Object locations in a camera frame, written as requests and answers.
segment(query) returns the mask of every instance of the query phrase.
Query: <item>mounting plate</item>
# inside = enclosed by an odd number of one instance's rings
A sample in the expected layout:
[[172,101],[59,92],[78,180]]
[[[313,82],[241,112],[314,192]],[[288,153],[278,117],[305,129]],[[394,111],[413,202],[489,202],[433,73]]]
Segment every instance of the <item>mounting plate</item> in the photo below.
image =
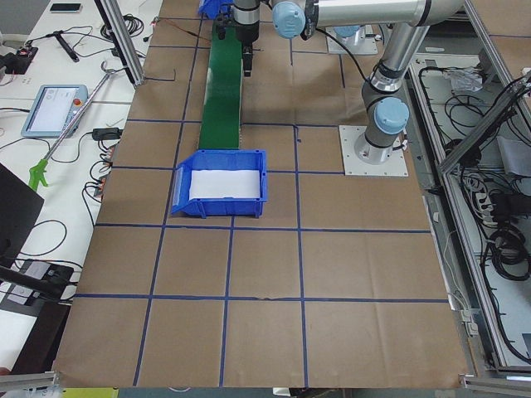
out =
[[[360,135],[365,133],[365,126],[339,126],[339,138],[341,140],[341,153],[343,154],[343,168],[345,176],[363,177],[408,177],[404,153],[392,151],[391,157],[377,166],[365,163],[354,152],[354,143]],[[394,145],[400,145],[397,138]]]
[[[327,27],[326,31],[335,37],[335,32],[332,27]],[[365,26],[365,35],[373,34],[373,28],[370,25]],[[341,48],[341,46],[330,39],[326,38],[326,41],[329,46],[329,54],[346,54],[347,52]],[[350,41],[347,41],[347,48],[356,56],[373,56],[378,53],[378,48],[376,47],[376,40],[374,37],[364,37],[358,46],[349,45]]]

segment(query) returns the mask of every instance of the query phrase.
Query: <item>green strip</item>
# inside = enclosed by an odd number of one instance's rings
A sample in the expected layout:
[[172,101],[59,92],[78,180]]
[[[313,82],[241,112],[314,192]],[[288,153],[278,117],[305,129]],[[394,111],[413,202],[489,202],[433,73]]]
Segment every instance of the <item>green strip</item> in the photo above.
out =
[[212,31],[199,149],[240,146],[241,43],[233,28],[224,40]]

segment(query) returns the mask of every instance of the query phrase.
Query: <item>black tool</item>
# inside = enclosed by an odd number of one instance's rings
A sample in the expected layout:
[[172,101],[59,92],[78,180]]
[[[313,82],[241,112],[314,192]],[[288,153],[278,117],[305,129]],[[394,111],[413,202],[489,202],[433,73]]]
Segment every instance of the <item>black tool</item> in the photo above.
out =
[[63,39],[62,33],[64,33],[64,32],[63,31],[55,31],[53,33],[50,33],[50,34],[46,35],[46,37],[55,37],[57,39],[57,41],[59,42],[59,44],[61,44],[61,47],[63,47],[63,49],[66,51],[66,54],[68,54],[68,56],[74,62],[79,62],[80,59],[78,58],[76,52],[72,49],[72,47],[70,47],[68,45],[68,43],[65,41],[65,39]]

